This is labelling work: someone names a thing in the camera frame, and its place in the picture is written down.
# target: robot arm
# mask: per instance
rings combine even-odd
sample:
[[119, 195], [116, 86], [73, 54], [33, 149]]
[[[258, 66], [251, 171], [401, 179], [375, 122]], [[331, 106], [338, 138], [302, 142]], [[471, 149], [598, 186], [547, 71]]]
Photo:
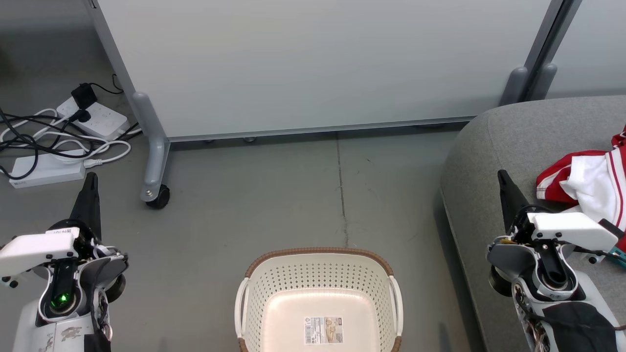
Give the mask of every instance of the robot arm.
[[33, 269], [48, 282], [23, 308], [13, 352], [109, 352], [108, 305], [122, 294], [127, 268], [126, 254], [101, 243], [98, 178], [90, 172], [68, 219], [0, 251], [3, 278]]
[[611, 256], [623, 232], [583, 213], [529, 205], [505, 171], [498, 177], [508, 231], [488, 246], [490, 283], [514, 298], [531, 350], [626, 351], [623, 329], [597, 288], [566, 261], [572, 251], [590, 254], [592, 264]]

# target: gray sofa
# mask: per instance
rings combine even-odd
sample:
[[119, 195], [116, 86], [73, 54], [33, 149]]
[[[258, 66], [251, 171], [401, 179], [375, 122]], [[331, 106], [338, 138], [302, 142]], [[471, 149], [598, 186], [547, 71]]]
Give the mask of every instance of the gray sofa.
[[[504, 234], [496, 172], [507, 170], [536, 202], [541, 171], [567, 153], [610, 150], [611, 137], [625, 124], [626, 96], [566, 98], [495, 108], [459, 134], [441, 191], [487, 351], [529, 351], [513, 301], [488, 282], [486, 246]], [[569, 262], [591, 277], [620, 324], [626, 324], [626, 269], [610, 261], [593, 266], [580, 257]]]

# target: basket handle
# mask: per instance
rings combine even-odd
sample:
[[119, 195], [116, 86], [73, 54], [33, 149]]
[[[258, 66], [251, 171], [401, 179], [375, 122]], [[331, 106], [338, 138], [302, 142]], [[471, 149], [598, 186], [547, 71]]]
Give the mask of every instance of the basket handle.
[[245, 277], [244, 280], [239, 285], [239, 289], [237, 290], [237, 298], [235, 299], [235, 332], [237, 333], [237, 337], [242, 337], [242, 310], [241, 305], [244, 300], [245, 289], [248, 286], [248, 277]]
[[396, 281], [396, 278], [391, 275], [391, 287], [393, 295], [396, 299], [396, 334], [402, 336], [402, 330], [404, 329], [404, 307], [402, 304], [402, 294], [400, 293], [400, 286]]

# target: laundry basket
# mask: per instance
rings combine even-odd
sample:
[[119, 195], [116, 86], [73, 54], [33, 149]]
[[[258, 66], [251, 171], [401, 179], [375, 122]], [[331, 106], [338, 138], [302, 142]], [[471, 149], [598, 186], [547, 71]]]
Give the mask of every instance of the laundry basket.
[[397, 352], [400, 287], [379, 255], [345, 248], [270, 252], [235, 301], [242, 352]]

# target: red and white cloth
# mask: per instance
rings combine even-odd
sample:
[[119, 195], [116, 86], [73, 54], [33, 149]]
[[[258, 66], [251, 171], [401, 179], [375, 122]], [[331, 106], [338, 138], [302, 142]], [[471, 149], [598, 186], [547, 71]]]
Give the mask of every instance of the red and white cloth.
[[613, 136], [613, 150], [564, 156], [537, 177], [537, 198], [580, 206], [594, 221], [607, 219], [626, 230], [626, 127]]

